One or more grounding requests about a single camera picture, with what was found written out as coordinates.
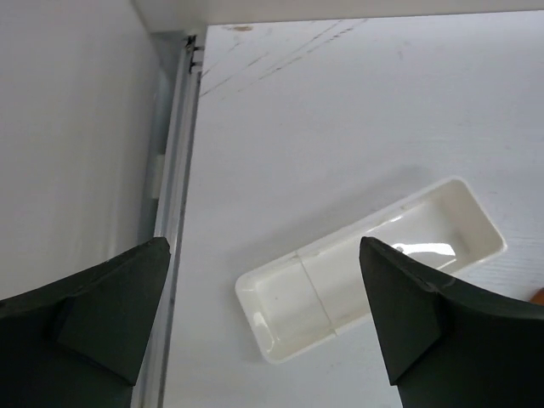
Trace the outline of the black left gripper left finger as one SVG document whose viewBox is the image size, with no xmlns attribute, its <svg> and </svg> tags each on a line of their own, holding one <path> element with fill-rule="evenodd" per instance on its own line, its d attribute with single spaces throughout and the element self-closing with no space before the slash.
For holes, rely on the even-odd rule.
<svg viewBox="0 0 544 408">
<path fill-rule="evenodd" d="M 166 238 L 1 302 L 3 407 L 128 407 L 170 262 Z"/>
</svg>

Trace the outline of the white plastic tray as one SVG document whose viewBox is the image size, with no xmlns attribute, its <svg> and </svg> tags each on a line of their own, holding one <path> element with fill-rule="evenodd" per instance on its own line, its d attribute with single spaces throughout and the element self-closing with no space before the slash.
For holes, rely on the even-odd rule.
<svg viewBox="0 0 544 408">
<path fill-rule="evenodd" d="M 465 180 L 431 184 L 237 279 L 236 296 L 267 362 L 286 362 L 371 319 L 359 262 L 364 236 L 449 275 L 507 250 Z"/>
</svg>

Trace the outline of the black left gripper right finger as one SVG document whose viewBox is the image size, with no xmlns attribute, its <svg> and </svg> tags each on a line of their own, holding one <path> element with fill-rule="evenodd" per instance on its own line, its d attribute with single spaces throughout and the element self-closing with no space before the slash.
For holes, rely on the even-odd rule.
<svg viewBox="0 0 544 408">
<path fill-rule="evenodd" d="M 360 268 L 404 407 L 541 407 L 543 307 L 428 267 L 374 237 Z"/>
</svg>

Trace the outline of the orange triangular wood block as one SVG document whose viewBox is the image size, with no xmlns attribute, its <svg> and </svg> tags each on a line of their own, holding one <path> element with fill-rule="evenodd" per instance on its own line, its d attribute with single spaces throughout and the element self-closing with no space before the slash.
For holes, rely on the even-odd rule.
<svg viewBox="0 0 544 408">
<path fill-rule="evenodd" d="M 540 305 L 543 305 L 544 304 L 544 288 L 540 289 L 538 292 L 536 292 L 532 298 L 530 299 L 530 301 L 534 304 L 540 304 Z"/>
</svg>

